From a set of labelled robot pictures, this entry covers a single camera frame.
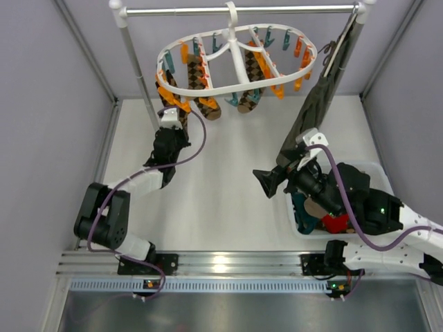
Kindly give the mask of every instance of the red cloth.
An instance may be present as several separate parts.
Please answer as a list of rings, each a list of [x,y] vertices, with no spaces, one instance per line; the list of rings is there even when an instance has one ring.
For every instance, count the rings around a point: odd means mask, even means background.
[[[338,216],[336,218],[330,215],[324,216],[321,221],[325,225],[326,230],[331,234],[337,234],[347,230],[347,221],[349,220],[347,214]]]

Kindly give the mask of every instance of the hanging rod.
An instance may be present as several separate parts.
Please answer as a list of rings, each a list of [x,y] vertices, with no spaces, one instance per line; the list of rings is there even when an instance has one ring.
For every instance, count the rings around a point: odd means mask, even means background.
[[[354,8],[357,11],[364,9],[360,3],[352,5],[335,6],[256,6],[236,7],[243,14],[314,14],[314,13],[347,13]],[[138,9],[123,8],[122,16],[190,16],[190,15],[219,15],[229,12],[227,7],[201,7],[201,8],[164,8],[164,9]]]

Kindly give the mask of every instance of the white floor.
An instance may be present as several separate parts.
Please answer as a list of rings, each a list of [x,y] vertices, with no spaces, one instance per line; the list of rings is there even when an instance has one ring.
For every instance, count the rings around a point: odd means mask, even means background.
[[[206,121],[208,140],[202,153],[164,189],[132,206],[129,230],[154,242],[159,250],[321,250],[324,241],[296,237],[289,224],[282,188],[268,199],[252,175],[270,170],[296,119],[304,97],[278,100],[265,97],[250,114],[242,115],[218,99],[220,119]],[[161,108],[159,100],[154,106]],[[356,96],[338,96],[320,129],[336,160],[379,162]],[[192,146],[199,146],[202,130],[190,116]],[[125,100],[111,148],[105,182],[136,171],[147,160],[154,138],[142,100]]]

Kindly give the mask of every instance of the white wall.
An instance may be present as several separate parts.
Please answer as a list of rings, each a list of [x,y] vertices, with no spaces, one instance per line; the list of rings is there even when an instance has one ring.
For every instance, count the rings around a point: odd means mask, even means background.
[[[396,195],[443,225],[442,12],[424,2],[365,105]]]
[[[71,9],[82,32],[88,40],[94,55],[97,57],[102,69],[109,80],[113,90],[120,96],[139,96],[138,86],[122,38],[115,25],[112,13],[107,5],[107,0],[65,0]],[[123,0],[128,7],[144,8],[174,8],[174,7],[199,7],[223,6],[226,1],[219,0]],[[237,6],[271,6],[271,5],[296,5],[296,4],[346,4],[354,0],[235,0]],[[365,83],[377,64],[382,51],[395,32],[399,22],[404,17],[406,9],[412,0],[392,1],[379,0],[371,14],[367,26],[362,32],[361,40],[355,48],[346,74],[338,88],[340,94],[357,94],[363,90]],[[317,49],[336,39],[342,31],[348,14],[311,14],[311,15],[240,15],[239,25],[254,23],[280,23],[300,29]],[[154,85],[154,72],[156,58],[160,50],[176,39],[203,31],[210,31],[226,27],[227,17],[134,17],[129,19],[136,51],[148,89],[156,94]],[[282,52],[282,37],[270,47],[271,55],[275,62],[281,65],[284,73],[291,73],[298,68],[292,52]],[[210,43],[207,50],[212,50]],[[320,58],[314,75],[308,84],[304,84],[302,93],[307,93],[321,70]],[[219,63],[211,63],[211,73],[216,84],[226,84],[232,81],[232,73],[226,71],[230,62],[228,57]],[[176,61],[176,66],[184,66]],[[176,78],[179,84],[187,86],[186,68],[177,71]],[[293,93],[292,86],[288,86],[287,93]]]
[[[37,331],[111,103],[48,0],[0,11],[0,330]]]

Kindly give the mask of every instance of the white plastic bin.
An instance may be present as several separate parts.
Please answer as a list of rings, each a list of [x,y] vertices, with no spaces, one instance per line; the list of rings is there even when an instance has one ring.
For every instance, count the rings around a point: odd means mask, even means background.
[[[353,165],[362,172],[365,172],[371,177],[370,187],[378,190],[383,190],[389,194],[392,193],[392,188],[390,186],[388,177],[386,176],[383,168],[379,163],[372,162],[361,162],[361,161],[336,161],[337,163],[346,163],[348,165]],[[328,174],[331,170],[329,163],[319,163],[324,174]],[[331,234],[324,230],[313,230],[311,234],[301,234],[297,230],[296,218],[294,216],[294,210],[292,205],[291,194],[286,194],[286,203],[289,215],[289,222],[291,223],[292,230],[297,237],[303,239],[327,239],[327,240],[341,240],[358,237],[357,234]]]

